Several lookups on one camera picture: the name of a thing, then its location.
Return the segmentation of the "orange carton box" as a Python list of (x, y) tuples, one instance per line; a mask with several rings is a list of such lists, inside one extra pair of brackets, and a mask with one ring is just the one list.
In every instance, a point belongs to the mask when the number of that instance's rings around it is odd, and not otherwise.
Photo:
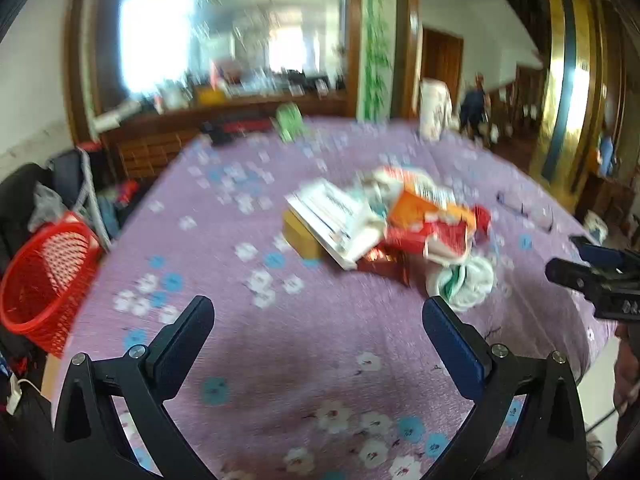
[(476, 232), (475, 212), (444, 196), (426, 197), (406, 186), (390, 208), (385, 229), (388, 244), (402, 240), (438, 240), (445, 245), (464, 245)]

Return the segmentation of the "red snack wrapper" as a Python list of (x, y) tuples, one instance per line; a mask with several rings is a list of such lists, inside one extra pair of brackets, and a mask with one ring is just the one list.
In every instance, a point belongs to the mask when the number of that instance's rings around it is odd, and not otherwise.
[(383, 239), (358, 261), (356, 270), (410, 285), (409, 256), (424, 256), (426, 235), (401, 228), (388, 228)]

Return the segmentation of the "eyeglasses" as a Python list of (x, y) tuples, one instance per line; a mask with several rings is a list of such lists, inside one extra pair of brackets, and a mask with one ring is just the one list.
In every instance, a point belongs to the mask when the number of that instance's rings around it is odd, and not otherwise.
[(500, 191), (497, 202), (542, 232), (550, 233), (554, 226), (553, 211), (549, 207), (525, 203), (518, 194)]

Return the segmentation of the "white green crumpled bag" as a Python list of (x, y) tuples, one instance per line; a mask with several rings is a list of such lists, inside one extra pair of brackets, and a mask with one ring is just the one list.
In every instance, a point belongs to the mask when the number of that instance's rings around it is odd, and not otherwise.
[(469, 311), (489, 296), (495, 284), (495, 272), (481, 256), (469, 256), (460, 264), (443, 266), (426, 282), (430, 296), (439, 296), (457, 313)]

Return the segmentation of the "red plastic basket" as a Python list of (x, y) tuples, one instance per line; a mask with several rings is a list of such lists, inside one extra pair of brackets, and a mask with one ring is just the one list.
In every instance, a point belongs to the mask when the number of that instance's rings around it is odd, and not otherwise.
[(1, 282), (1, 322), (60, 358), (96, 276), (103, 250), (93, 230), (66, 212), (14, 256)]

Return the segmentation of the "person in background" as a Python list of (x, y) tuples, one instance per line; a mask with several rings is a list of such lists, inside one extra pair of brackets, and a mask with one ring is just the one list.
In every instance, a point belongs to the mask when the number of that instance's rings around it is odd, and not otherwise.
[(472, 87), (465, 92), (460, 106), (460, 129), (468, 130), (473, 138), (481, 138), (480, 124), (484, 122), (490, 109), (490, 96), (484, 87), (485, 77), (477, 73)]

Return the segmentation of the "purple floral tablecloth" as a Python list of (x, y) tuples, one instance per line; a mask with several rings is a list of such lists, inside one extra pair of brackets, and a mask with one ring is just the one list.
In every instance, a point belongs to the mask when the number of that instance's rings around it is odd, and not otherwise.
[[(216, 148), (192, 142), (164, 171), (102, 263), (66, 356), (116, 358), (147, 344), (198, 295), (215, 326), (166, 408), (201, 460), (225, 479), (416, 479), (471, 405), (421, 322), (426, 269), (411, 284), (307, 262), (282, 237), (288, 194), (323, 178), (350, 185), (383, 165), (425, 171), (491, 213), (475, 247), (495, 272), (465, 313), (488, 342), (520, 356), (566, 355), (585, 374), (614, 333), (581, 296), (550, 284), (576, 259), (582, 229), (533, 180), (454, 133), (318, 120), (292, 144), (276, 134)], [(500, 191), (549, 207), (542, 232), (503, 208)]]

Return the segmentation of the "clear plastic bag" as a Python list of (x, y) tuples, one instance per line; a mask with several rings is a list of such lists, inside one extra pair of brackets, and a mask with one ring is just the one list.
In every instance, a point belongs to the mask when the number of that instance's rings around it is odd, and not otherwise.
[(35, 233), (46, 224), (60, 220), (66, 210), (62, 197), (38, 182), (34, 188), (34, 210), (29, 218), (27, 229)]

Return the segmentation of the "white paper booklet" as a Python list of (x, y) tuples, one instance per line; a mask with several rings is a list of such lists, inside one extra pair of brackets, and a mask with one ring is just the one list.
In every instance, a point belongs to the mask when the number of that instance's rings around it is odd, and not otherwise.
[(386, 221), (363, 198), (355, 198), (326, 179), (304, 184), (285, 197), (300, 222), (346, 271), (382, 240)]

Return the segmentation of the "black sofa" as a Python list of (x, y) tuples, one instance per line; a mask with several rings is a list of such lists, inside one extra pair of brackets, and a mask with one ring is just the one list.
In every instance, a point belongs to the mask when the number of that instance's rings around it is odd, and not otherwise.
[(34, 210), (34, 188), (38, 182), (62, 197), (66, 212), (76, 214), (96, 233), (104, 248), (111, 237), (102, 219), (98, 200), (100, 179), (93, 174), (92, 160), (98, 156), (85, 148), (73, 148), (53, 157), (47, 165), (23, 165), (1, 181), (1, 270), (35, 234), (27, 225)]

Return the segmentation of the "yellow plastic box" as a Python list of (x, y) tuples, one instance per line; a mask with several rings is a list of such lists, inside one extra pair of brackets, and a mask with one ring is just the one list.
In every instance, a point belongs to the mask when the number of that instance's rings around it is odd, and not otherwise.
[(318, 240), (291, 209), (283, 211), (282, 235), (300, 258), (304, 260), (319, 260), (323, 256), (324, 249)]

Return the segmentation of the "wooden counter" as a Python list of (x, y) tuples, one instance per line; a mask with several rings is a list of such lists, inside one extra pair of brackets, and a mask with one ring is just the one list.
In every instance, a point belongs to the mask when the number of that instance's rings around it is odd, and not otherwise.
[(242, 134), (269, 126), (279, 106), (293, 103), (305, 116), (346, 117), (347, 93), (327, 96), (254, 96), (165, 114), (140, 114), (100, 135), (115, 177), (153, 180), (208, 126)]

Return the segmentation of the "black red tool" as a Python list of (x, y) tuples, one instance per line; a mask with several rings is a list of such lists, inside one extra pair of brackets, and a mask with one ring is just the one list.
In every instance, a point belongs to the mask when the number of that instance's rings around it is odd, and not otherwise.
[(225, 119), (203, 122), (200, 133), (207, 136), (215, 146), (233, 143), (236, 138), (244, 138), (251, 133), (268, 132), (272, 128), (270, 118)]

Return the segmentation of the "green cloth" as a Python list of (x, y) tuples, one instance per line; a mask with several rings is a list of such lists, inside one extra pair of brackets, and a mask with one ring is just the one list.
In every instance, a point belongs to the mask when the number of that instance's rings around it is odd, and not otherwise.
[(298, 106), (293, 103), (281, 104), (276, 110), (274, 124), (282, 142), (294, 142), (306, 133), (304, 118)]

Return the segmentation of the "yellow container on counter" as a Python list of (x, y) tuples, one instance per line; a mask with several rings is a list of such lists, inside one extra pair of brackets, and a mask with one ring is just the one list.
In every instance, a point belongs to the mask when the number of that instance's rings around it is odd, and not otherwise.
[(198, 106), (216, 106), (227, 101), (224, 90), (211, 86), (197, 86), (194, 89), (194, 96)]

